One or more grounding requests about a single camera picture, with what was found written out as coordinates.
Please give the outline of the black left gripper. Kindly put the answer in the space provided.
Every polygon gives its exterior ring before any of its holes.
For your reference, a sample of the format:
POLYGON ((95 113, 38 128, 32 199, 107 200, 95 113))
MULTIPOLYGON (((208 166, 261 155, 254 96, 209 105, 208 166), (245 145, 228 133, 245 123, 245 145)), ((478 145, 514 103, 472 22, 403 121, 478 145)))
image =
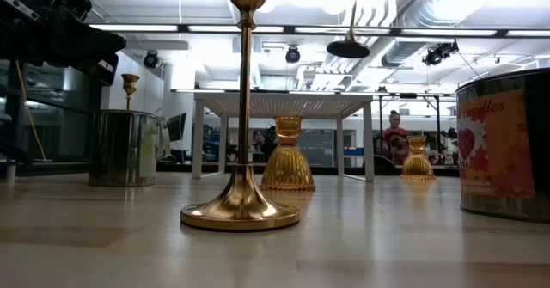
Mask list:
POLYGON ((113 84, 126 39, 85 22, 90 0, 1 0, 1 58, 71 67, 113 84))

